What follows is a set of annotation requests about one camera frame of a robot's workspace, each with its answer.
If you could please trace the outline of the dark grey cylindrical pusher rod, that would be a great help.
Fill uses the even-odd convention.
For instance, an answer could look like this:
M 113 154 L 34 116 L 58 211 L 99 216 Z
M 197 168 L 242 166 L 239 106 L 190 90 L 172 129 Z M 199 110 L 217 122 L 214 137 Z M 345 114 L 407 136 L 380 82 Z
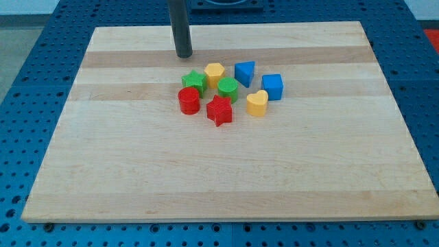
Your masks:
M 167 6 L 176 54 L 179 58 L 189 58 L 193 50 L 186 1 L 167 0 Z

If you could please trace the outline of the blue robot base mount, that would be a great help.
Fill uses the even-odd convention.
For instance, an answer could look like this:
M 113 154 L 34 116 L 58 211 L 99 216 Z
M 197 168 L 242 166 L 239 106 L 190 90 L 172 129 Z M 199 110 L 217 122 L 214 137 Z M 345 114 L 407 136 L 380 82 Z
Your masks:
M 262 10 L 264 0 L 190 0 L 190 11 Z

